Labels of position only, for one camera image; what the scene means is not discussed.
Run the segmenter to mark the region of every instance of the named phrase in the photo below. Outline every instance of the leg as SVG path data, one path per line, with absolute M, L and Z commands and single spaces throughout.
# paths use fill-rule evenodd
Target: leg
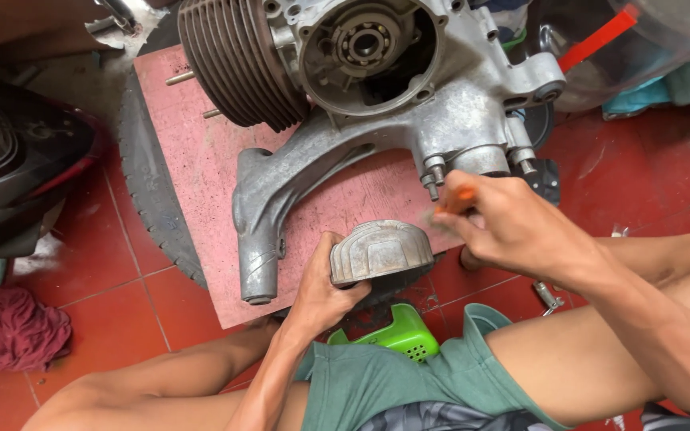
M 224 429 L 244 391 L 216 394 L 265 355 L 277 328 L 271 321 L 120 370 L 81 377 L 50 398 L 24 430 Z M 302 408 L 294 411 L 304 413 L 307 385 L 298 385 L 293 393 L 302 400 Z M 285 414 L 279 429 L 299 429 L 294 424 L 302 423 L 302 413 L 299 419 Z
M 599 240 L 630 269 L 690 308 L 690 235 Z M 537 405 L 566 425 L 615 416 L 662 398 L 592 307 L 526 320 L 486 338 Z

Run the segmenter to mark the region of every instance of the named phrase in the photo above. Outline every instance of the green plastic part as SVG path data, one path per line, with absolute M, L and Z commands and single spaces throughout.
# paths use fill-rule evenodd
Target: green plastic part
M 350 341 L 341 328 L 327 339 L 327 344 L 377 344 L 405 354 L 415 362 L 425 362 L 425 358 L 438 353 L 438 341 L 430 333 L 425 322 L 409 304 L 390 306 L 393 322 L 385 328 L 375 330 L 358 340 Z
M 510 42 L 505 42 L 504 44 L 502 44 L 502 49 L 504 49 L 505 52 L 508 52 L 511 49 L 513 49 L 513 46 L 520 44 L 524 40 L 526 40 L 526 29 L 525 28 L 523 29 L 523 31 L 521 32 L 521 35 L 518 36 L 517 39 L 513 39 Z

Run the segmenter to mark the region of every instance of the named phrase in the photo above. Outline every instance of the red cloth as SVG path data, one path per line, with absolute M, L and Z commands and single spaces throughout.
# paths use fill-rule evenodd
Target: red cloth
M 0 370 L 46 371 L 70 352 L 70 336 L 65 311 L 45 307 L 23 288 L 0 288 Z

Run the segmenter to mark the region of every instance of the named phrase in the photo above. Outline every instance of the pink wooden board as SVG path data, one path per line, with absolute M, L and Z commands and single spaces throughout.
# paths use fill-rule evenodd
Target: pink wooden board
M 411 153 L 382 152 L 339 172 L 292 209 L 286 223 L 286 259 L 278 262 L 278 298 L 260 307 L 246 304 L 241 300 L 231 217 L 236 156 L 256 146 L 275 151 L 292 130 L 276 134 L 265 124 L 246 129 L 224 117 L 204 120 L 202 113 L 214 106 L 195 79 L 172 87 L 164 84 L 187 69 L 180 45 L 137 58 L 135 68 L 223 328 L 290 306 L 321 231 L 347 235 L 363 221 L 396 219 L 424 228 L 436 253 L 461 244 L 421 222 L 419 215 L 432 203 Z

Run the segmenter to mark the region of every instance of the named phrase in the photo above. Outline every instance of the red tile floor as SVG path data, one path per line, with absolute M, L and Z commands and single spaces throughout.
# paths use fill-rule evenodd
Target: red tile floor
M 610 235 L 615 223 L 636 236 L 690 232 L 690 107 L 610 123 L 597 113 L 569 118 L 555 128 L 540 156 L 558 161 L 561 209 L 590 233 Z M 172 267 L 148 237 L 127 194 L 117 151 L 71 194 L 50 244 L 36 259 L 18 262 L 20 272 L 28 273 L 17 279 L 44 303 L 68 312 L 73 352 L 48 373 L 0 373 L 1 431 L 19 429 L 39 405 L 83 374 L 235 330 L 220 328 L 207 291 Z M 461 334 L 468 302 L 492 305 L 514 321 L 543 312 L 531 280 L 491 269 L 464 272 L 459 251 L 450 250 L 397 298 L 422 312 L 439 341 Z M 574 295 L 568 299 L 562 310 L 585 304 Z M 350 335 L 387 321 L 386 309 L 350 317 Z M 229 386 L 246 387 L 255 371 Z M 628 431 L 640 429 L 636 413 L 623 419 Z M 614 426 L 601 421 L 582 428 Z

